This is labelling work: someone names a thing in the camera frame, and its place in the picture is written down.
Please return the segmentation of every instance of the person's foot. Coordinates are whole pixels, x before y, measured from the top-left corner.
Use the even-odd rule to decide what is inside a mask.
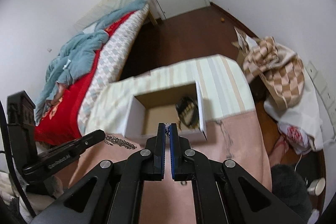
[[[289,144],[285,138],[281,135],[280,138],[275,143],[272,152],[268,155],[269,165],[273,167],[274,165],[280,164],[281,159],[289,150]]]

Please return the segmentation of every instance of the metal chain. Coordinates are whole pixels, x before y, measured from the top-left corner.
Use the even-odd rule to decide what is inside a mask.
[[[115,136],[110,136],[110,135],[106,135],[105,136],[105,140],[104,140],[104,143],[108,144],[108,145],[111,145],[113,146],[114,144],[117,144],[119,146],[124,146],[125,148],[127,149],[136,149],[137,146],[130,143],[130,142],[127,142],[125,140],[122,140],[120,138],[117,138]]]
[[[167,135],[167,137],[169,137],[169,127],[170,127],[170,123],[166,123],[166,135]]]

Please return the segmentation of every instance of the cardboard box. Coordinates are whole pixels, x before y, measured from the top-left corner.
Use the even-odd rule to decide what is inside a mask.
[[[206,141],[203,97],[197,82],[134,95],[128,107],[124,136],[140,145],[145,145],[148,138],[156,136],[160,122],[178,124],[179,117],[175,105],[184,96],[197,100],[199,128],[188,129],[181,123],[179,135],[190,142]]]

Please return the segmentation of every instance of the wall socket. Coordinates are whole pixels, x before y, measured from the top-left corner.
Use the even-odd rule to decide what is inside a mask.
[[[329,119],[334,129],[334,136],[336,137],[336,101],[334,94],[329,90],[328,84],[323,77],[322,73],[318,71],[313,63],[309,63],[305,66],[313,84],[317,90],[317,93],[322,99],[322,102],[328,112]]]

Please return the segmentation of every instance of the black cable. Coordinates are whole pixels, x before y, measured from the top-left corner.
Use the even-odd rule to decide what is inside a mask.
[[[2,135],[2,141],[3,141],[3,147],[4,147],[4,152],[6,155],[6,161],[7,161],[7,167],[9,170],[9,173],[13,179],[14,185],[19,192],[20,197],[22,198],[23,203],[26,205],[26,208],[30,215],[32,217],[36,216],[35,211],[33,210],[24,190],[21,187],[21,184],[17,178],[14,164],[13,164],[13,159],[12,159],[12,149],[11,149],[11,142],[9,140],[9,132],[8,132],[8,127],[7,127],[7,121],[6,121],[6,116],[5,116],[5,111],[3,109],[2,103],[0,101],[0,130],[1,130],[1,135]]]

